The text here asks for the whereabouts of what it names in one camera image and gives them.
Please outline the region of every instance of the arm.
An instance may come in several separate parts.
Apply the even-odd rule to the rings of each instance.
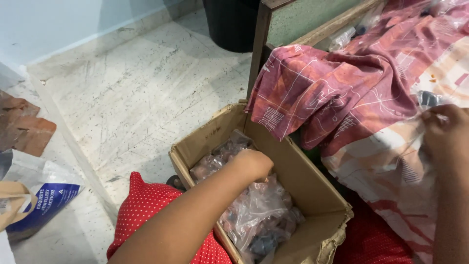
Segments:
[[[249,184],[267,177],[272,166],[258,151],[241,151],[148,220],[108,263],[189,263],[225,209]]]
[[[442,123],[437,114],[448,117]],[[434,264],[469,263],[469,109],[443,105],[422,114],[438,172]]]

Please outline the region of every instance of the blue label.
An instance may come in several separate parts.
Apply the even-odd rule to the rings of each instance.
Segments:
[[[44,183],[36,196],[38,202],[34,210],[23,220],[9,225],[8,233],[25,232],[29,237],[51,220],[62,208],[64,208],[80,189],[79,185],[67,183]]]

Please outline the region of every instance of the wooden frame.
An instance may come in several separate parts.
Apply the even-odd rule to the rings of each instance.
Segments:
[[[268,60],[270,53],[276,47],[267,43],[267,35],[269,33],[270,20],[272,12],[288,5],[296,0],[262,0],[259,4],[259,12],[257,15],[256,35],[254,37],[254,47],[252,51],[251,69],[249,74],[248,90],[246,98],[251,96],[252,88],[256,82],[257,75],[259,74],[262,66]],[[320,27],[306,33],[292,44],[314,46],[321,40],[325,39],[330,34],[336,32],[343,26],[352,22],[359,16],[365,14],[370,9],[376,7],[384,0],[365,0],[359,5],[350,8],[343,12],[334,19],[329,20]]]

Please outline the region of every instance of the black bin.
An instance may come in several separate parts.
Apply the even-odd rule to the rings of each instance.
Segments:
[[[203,0],[213,41],[229,51],[252,52],[260,0]]]

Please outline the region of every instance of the cardboard box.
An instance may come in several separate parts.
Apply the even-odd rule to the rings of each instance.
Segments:
[[[278,180],[306,217],[291,239],[277,248],[274,263],[331,264],[336,248],[345,239],[346,222],[353,217],[351,206],[289,137],[278,142],[265,127],[252,122],[244,108],[240,103],[224,107],[173,145],[169,156],[179,178],[187,189],[193,187],[189,170],[239,129],[272,159]],[[217,223],[214,230],[233,262],[244,264],[221,225]]]

